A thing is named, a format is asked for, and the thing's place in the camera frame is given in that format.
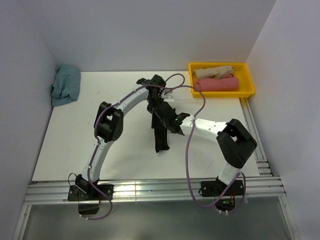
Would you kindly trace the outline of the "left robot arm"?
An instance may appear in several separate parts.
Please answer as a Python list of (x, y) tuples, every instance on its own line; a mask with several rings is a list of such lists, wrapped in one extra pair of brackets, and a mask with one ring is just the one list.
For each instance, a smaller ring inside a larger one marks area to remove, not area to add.
[(122, 99), (114, 103), (100, 104), (94, 123), (97, 144), (87, 166), (75, 179), (75, 185), (80, 188), (79, 194), (86, 200), (95, 198), (98, 193), (96, 184), (100, 179), (103, 163), (109, 149), (123, 133), (125, 115), (153, 93), (156, 97), (160, 95), (165, 86), (165, 80), (158, 75), (154, 75), (150, 80), (141, 78), (132, 91)]

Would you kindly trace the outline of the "black t-shirt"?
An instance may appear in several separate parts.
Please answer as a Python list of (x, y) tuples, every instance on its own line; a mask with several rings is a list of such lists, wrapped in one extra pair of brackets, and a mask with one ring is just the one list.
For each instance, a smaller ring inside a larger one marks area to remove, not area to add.
[(151, 120), (151, 128), (154, 129), (155, 151), (167, 151), (170, 149), (167, 142), (167, 129), (162, 125), (158, 116), (153, 113)]

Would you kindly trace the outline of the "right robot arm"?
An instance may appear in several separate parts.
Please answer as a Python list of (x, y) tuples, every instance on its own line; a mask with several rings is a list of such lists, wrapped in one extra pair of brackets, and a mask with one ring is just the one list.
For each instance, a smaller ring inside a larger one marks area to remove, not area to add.
[(233, 118), (228, 122), (218, 122), (197, 118), (196, 115), (185, 112), (177, 114), (165, 101), (149, 103), (147, 111), (152, 115), (151, 128), (154, 129), (157, 153), (170, 149), (167, 141), (168, 132), (188, 136), (185, 147), (185, 172), (189, 181), (189, 147), (192, 136), (214, 141), (225, 160), (216, 179), (216, 189), (222, 195), (227, 195), (233, 190), (233, 182), (258, 146), (239, 120)]

